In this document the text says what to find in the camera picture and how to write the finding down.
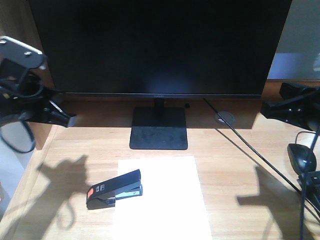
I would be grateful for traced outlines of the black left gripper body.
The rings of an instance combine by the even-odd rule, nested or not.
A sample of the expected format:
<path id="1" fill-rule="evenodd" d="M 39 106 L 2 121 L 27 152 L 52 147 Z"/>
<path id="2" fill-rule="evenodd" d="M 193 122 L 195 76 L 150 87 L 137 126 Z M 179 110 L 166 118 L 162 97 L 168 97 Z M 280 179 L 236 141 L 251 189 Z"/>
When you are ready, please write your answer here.
<path id="1" fill-rule="evenodd" d="M 37 122 L 42 91 L 41 78 L 9 59 L 0 63 L 0 124 Z"/>

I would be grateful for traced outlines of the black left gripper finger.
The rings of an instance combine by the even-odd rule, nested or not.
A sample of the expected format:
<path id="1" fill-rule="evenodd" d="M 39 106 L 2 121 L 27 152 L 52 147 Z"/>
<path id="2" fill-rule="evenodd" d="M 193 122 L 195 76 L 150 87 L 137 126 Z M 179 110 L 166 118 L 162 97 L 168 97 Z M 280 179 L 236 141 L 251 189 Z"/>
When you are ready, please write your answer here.
<path id="1" fill-rule="evenodd" d="M 63 102 L 64 95 L 65 93 L 60 90 L 45 87 L 41 92 L 37 122 L 59 125 L 66 128 L 73 127 L 76 121 L 76 115 L 65 112 L 60 106 Z"/>

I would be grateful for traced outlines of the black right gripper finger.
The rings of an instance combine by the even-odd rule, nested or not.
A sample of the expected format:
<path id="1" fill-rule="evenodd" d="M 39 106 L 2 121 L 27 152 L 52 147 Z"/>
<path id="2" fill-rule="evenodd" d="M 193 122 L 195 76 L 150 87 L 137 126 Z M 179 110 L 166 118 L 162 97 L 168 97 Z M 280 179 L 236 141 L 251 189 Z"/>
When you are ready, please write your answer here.
<path id="1" fill-rule="evenodd" d="M 268 119 L 310 119 L 320 115 L 320 110 L 316 106 L 320 103 L 319 87 L 305 87 L 294 93 L 285 90 L 284 95 L 280 102 L 265 101 L 260 113 Z"/>

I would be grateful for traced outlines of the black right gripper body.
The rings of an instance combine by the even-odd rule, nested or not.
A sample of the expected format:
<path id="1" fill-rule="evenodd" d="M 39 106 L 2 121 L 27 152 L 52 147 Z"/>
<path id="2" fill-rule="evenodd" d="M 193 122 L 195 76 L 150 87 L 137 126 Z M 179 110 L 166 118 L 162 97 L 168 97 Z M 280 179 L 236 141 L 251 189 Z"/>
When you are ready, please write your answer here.
<path id="1" fill-rule="evenodd" d="M 290 100 L 285 122 L 315 132 L 320 126 L 320 87 L 293 82 L 285 86 Z"/>

